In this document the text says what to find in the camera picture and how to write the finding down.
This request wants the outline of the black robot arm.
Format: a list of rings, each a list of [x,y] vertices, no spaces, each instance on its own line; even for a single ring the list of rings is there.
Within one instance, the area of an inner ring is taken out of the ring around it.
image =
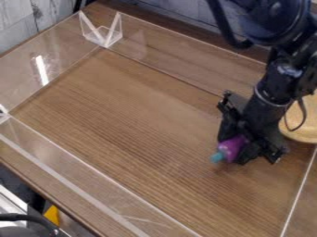
[[[271,163],[288,153],[279,124],[293,105],[307,112],[304,98],[317,91],[317,18],[311,0],[228,0],[240,13],[245,39],[236,38],[220,0],[208,0],[228,43],[237,49],[271,48],[263,79],[244,98],[228,91],[217,152],[212,161],[247,164],[265,157]]]

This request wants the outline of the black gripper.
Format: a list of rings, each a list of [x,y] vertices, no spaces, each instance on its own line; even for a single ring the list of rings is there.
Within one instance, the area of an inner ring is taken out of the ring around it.
[[[261,156],[271,164],[276,164],[289,153],[279,122],[291,105],[292,100],[271,101],[261,97],[259,92],[247,99],[225,91],[224,99],[217,105],[224,115],[218,144],[237,135],[244,135],[249,141],[232,163],[245,165]]]

